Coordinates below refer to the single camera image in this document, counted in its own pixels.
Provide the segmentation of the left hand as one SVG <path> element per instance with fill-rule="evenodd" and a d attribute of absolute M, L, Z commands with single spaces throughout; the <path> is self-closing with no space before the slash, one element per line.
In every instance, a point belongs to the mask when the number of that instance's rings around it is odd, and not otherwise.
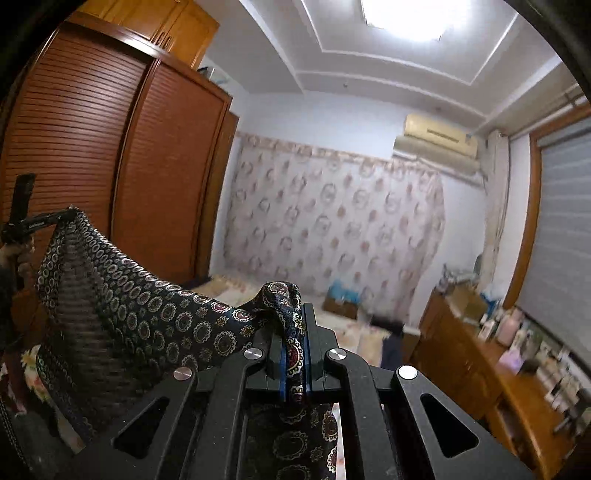
<path fill-rule="evenodd" d="M 32 275 L 31 259 L 35 252 L 34 239 L 24 243 L 3 244 L 0 250 L 1 272 L 28 279 Z"/>

